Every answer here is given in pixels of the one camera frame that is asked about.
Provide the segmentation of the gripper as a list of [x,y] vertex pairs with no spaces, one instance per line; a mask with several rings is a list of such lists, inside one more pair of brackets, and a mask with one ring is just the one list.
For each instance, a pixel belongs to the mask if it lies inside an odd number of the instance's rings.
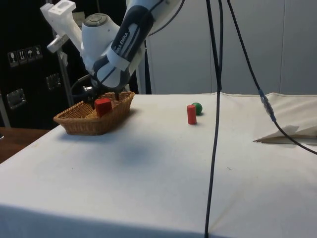
[[[91,79],[92,84],[92,96],[87,97],[87,104],[94,110],[95,109],[95,101],[102,93],[102,84],[98,80]],[[115,98],[117,101],[120,100],[120,91],[115,92]]]

